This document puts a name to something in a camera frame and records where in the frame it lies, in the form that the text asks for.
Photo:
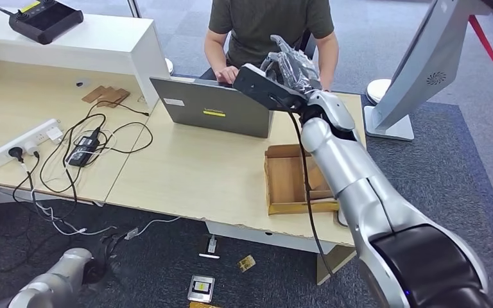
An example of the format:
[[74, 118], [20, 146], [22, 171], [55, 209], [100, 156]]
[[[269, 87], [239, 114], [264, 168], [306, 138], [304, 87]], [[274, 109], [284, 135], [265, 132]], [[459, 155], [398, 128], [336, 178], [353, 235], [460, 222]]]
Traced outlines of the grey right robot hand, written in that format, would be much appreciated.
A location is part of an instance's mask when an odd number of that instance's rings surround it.
[[269, 52], [260, 69], [269, 77], [273, 71], [275, 80], [297, 92], [307, 94], [322, 90], [320, 75], [303, 51], [292, 48], [280, 35], [270, 35], [280, 51]]

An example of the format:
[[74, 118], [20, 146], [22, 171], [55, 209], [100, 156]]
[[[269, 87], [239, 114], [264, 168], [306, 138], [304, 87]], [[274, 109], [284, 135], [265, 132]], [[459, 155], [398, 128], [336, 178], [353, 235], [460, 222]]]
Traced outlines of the person's right hand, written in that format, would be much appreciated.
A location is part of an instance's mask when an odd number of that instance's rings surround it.
[[235, 66], [227, 66], [219, 69], [213, 69], [216, 81], [232, 85], [239, 73], [239, 69]]

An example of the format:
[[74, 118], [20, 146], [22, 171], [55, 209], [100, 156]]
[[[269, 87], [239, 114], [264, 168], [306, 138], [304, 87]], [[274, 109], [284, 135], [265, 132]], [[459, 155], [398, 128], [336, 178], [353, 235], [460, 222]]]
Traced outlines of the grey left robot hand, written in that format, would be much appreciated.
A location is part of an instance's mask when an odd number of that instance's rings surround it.
[[104, 235], [99, 241], [99, 249], [96, 254], [96, 260], [99, 264], [100, 272], [105, 273], [109, 264], [111, 255], [114, 253], [116, 246], [124, 239], [124, 234]]

